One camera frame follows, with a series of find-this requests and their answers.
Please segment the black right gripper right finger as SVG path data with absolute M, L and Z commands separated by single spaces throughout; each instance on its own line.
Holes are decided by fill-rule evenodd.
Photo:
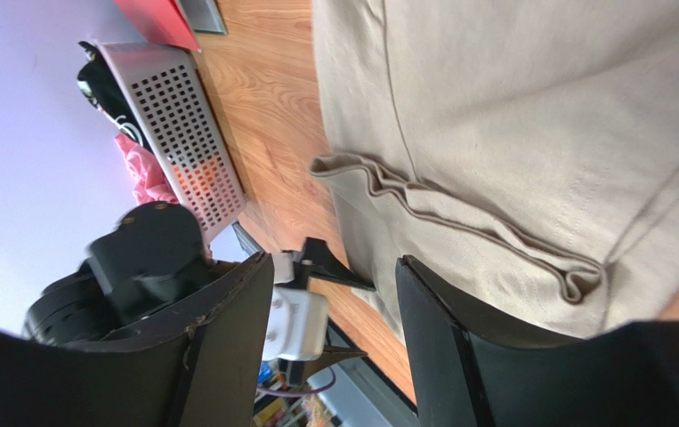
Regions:
M 423 426 L 588 424 L 588 387 L 570 375 L 578 339 L 455 288 L 413 256 L 395 278 Z

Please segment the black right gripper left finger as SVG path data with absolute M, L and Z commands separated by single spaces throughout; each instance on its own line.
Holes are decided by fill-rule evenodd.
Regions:
M 247 426 L 271 304 L 255 254 L 179 302 L 71 344 L 80 365 L 68 426 Z

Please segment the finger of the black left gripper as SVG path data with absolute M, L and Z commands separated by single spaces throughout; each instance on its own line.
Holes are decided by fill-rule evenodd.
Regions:
M 350 359 L 361 359 L 368 355 L 366 351 L 356 348 L 326 346 L 320 356 L 314 360 L 303 362 L 303 379 L 309 379 L 318 372 Z
M 376 290 L 371 281 L 361 278 L 344 266 L 322 239 L 304 240 L 300 254 L 300 270 L 305 272 L 308 278 L 317 278 L 368 292 Z

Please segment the beige t-shirt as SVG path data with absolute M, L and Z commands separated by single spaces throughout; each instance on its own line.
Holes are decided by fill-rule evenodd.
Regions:
M 679 292 L 679 1 L 316 1 L 312 30 L 309 170 L 397 336 L 403 255 L 579 338 Z

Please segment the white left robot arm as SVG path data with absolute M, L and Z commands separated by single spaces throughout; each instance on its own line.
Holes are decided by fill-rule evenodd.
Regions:
M 63 346 L 128 335 L 129 326 L 196 294 L 234 267 L 209 258 L 190 210 L 167 202 L 134 208 L 87 252 L 75 273 L 51 283 L 30 306 L 23 324 L 27 338 Z M 271 254 L 271 262 L 264 362 L 306 362 L 324 354 L 329 303 L 309 291 L 311 278 L 376 288 L 317 238 L 306 238 L 299 251 Z

